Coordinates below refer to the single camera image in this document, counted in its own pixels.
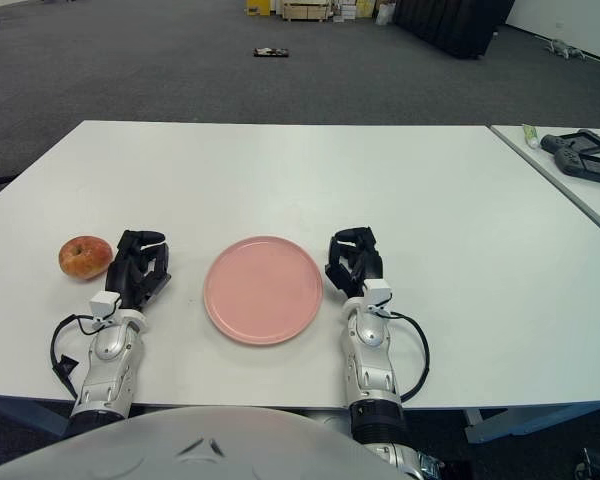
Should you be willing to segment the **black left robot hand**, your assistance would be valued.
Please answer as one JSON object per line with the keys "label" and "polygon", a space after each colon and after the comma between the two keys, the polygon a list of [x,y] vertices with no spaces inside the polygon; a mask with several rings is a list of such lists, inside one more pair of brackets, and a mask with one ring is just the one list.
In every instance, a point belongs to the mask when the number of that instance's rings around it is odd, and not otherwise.
{"label": "black left robot hand", "polygon": [[142,311],[171,279],[166,237],[160,232],[125,230],[117,248],[105,290],[120,295],[122,309]]}

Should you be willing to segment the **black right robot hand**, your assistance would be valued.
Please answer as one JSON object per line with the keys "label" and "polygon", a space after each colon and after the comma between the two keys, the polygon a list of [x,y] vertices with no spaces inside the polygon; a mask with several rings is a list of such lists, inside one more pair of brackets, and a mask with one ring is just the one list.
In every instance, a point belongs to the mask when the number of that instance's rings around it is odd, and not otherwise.
{"label": "black right robot hand", "polygon": [[336,232],[330,240],[325,275],[348,298],[362,297],[368,279],[382,279],[383,261],[370,227]]}

